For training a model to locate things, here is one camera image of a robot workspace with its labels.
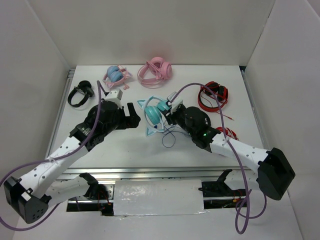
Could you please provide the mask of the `teal cat ear headphones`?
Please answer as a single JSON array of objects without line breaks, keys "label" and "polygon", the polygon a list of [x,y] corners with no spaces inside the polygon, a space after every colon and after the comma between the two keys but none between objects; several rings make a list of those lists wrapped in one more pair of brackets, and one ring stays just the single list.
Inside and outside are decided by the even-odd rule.
[{"label": "teal cat ear headphones", "polygon": [[[149,105],[152,100],[158,100],[157,105]],[[155,133],[164,133],[165,132],[165,124],[163,121],[162,112],[168,111],[171,109],[170,106],[167,105],[167,102],[164,98],[158,96],[150,96],[147,99],[140,99],[136,101],[138,106],[143,111],[146,130],[146,137],[150,137]]]}]

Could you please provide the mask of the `red white headphones under arm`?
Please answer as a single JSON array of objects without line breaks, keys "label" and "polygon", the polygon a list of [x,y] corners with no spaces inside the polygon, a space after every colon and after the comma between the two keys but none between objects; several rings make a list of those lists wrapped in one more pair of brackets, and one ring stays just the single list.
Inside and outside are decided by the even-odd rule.
[{"label": "red white headphones under arm", "polygon": [[[216,129],[219,130],[220,132],[223,132],[222,126],[217,127]],[[230,137],[230,138],[232,138],[232,139],[235,139],[235,140],[239,140],[237,134],[236,134],[233,130],[231,130],[231,129],[228,128],[228,127],[225,127],[224,130],[225,130],[225,133],[226,133],[226,135],[227,135],[228,137]]]}]

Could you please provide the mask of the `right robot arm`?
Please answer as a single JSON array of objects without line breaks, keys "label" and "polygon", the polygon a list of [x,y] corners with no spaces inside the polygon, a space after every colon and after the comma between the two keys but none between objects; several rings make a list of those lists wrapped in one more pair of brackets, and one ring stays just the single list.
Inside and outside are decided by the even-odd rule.
[{"label": "right robot arm", "polygon": [[211,127],[209,116],[198,107],[181,104],[175,111],[170,109],[161,113],[169,124],[185,130],[198,148],[228,158],[239,157],[242,165],[257,175],[258,188],[273,200],[281,200],[296,176],[282,150],[275,147],[266,150],[227,139],[223,132]]}]

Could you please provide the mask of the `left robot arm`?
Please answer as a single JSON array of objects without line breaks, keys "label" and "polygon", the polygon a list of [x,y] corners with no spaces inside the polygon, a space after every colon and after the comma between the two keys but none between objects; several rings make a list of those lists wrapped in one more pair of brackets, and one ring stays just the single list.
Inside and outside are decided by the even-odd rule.
[{"label": "left robot arm", "polygon": [[74,196],[91,200],[98,195],[99,183],[89,173],[72,180],[56,180],[112,131],[138,127],[141,118],[133,103],[129,102],[127,108],[129,115],[125,115],[124,107],[102,100],[47,159],[36,162],[35,168],[23,176],[10,176],[2,182],[8,204],[27,224],[41,219],[49,207]]}]

